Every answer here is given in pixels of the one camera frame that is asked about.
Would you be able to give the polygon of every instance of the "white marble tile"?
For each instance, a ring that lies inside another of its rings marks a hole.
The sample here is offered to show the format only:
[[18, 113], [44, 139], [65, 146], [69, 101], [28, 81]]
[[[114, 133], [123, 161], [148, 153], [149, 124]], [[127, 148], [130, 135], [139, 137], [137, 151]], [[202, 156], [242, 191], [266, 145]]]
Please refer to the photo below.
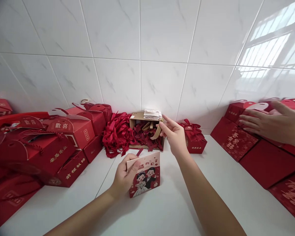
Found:
[[82, 0], [93, 55], [140, 59], [139, 0]]
[[176, 118], [187, 64], [141, 62], [141, 104]]
[[36, 110], [67, 108], [68, 103], [47, 56], [2, 54]]
[[49, 56], [49, 60], [70, 107], [82, 99], [103, 103], [92, 58]]
[[112, 111], [141, 110], [140, 61], [94, 59], [104, 103]]
[[232, 70], [232, 66], [188, 64], [177, 120], [213, 129], [224, 115], [218, 105]]
[[200, 0], [141, 0], [141, 59], [187, 62]]
[[80, 1], [24, 3], [48, 55], [92, 57]]
[[0, 55], [0, 98], [7, 99], [14, 113], [37, 111]]
[[281, 71], [271, 68], [235, 67], [221, 99], [220, 108], [228, 106], [231, 101], [245, 99], [258, 102], [265, 98]]
[[295, 0], [265, 0], [237, 65], [286, 64], [295, 64]]
[[235, 65], [261, 3], [201, 0], [189, 62]]
[[0, 52], [45, 54], [22, 0], [0, 1]]
[[271, 85], [266, 97], [295, 98], [295, 70], [284, 69], [277, 80]]

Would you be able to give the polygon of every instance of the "left hand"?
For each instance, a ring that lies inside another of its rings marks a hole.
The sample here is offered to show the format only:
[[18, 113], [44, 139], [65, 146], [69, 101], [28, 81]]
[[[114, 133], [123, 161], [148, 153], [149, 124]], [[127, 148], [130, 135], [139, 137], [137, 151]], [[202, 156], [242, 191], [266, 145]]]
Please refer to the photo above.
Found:
[[108, 190], [115, 199], [119, 199], [123, 194], [129, 191], [130, 187], [132, 186], [133, 179], [141, 163], [140, 161], [136, 161], [131, 167], [129, 173], [127, 173], [127, 161], [136, 158], [138, 158], [138, 156], [129, 153], [118, 165], [114, 182]]

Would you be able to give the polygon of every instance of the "open cardboard box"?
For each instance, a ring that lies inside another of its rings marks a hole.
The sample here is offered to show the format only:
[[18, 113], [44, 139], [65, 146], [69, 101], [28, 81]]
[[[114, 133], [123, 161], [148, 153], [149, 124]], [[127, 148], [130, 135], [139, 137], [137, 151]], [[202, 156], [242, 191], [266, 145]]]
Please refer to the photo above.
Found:
[[[147, 121], [147, 122], [152, 122], [153, 121], [154, 124], [158, 124], [159, 123], [159, 121], [155, 121], [155, 120], [151, 120], [151, 119], [145, 119], [144, 118], [144, 112], [134, 112], [134, 113], [132, 113], [132, 115], [130, 117], [130, 120], [129, 120], [129, 122], [130, 122], [130, 128], [133, 129], [133, 127], [136, 124], [139, 124], [142, 121]], [[157, 128], [157, 130], [156, 130], [155, 135], [154, 135], [154, 138], [155, 139], [158, 138], [158, 136], [160, 135], [161, 131], [162, 131], [161, 130], [161, 127], [159, 126]], [[162, 142], [162, 147], [164, 147], [164, 137], [161, 137], [161, 139], [162, 139], [162, 141], [161, 141]], [[148, 149], [148, 146], [147, 145], [132, 145], [132, 144], [130, 144], [129, 145], [129, 148], [146, 148], [146, 149]]]

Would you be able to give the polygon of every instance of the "human hand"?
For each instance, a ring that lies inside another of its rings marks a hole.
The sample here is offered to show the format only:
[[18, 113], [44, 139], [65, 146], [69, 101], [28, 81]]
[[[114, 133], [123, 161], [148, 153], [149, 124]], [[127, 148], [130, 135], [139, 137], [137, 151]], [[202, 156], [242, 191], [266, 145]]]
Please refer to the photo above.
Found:
[[160, 136], [167, 137], [171, 152], [175, 157], [188, 153], [184, 128], [165, 115], [163, 118], [167, 123], [160, 122]]
[[295, 146], [295, 110], [279, 101], [273, 101], [272, 106], [281, 115], [267, 115], [255, 110], [246, 110], [255, 117], [240, 115], [243, 120], [239, 122], [250, 127], [244, 128], [246, 131]]
[[138, 158], [138, 156], [129, 153], [118, 165], [114, 182], [108, 190], [115, 199], [119, 199], [123, 194], [129, 191], [130, 187], [132, 186], [133, 179], [140, 166], [140, 161], [136, 161], [133, 164], [129, 173], [127, 173], [127, 161], [136, 158]]

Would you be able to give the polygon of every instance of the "red bow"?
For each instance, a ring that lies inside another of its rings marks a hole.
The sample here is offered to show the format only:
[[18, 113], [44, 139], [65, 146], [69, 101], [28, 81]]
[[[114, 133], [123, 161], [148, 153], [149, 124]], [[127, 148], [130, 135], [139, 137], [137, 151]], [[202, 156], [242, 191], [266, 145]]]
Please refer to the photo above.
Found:
[[189, 137], [190, 141], [201, 141], [202, 133], [200, 130], [200, 125], [191, 124], [188, 119], [184, 119], [185, 123], [178, 123], [185, 130], [185, 134]]

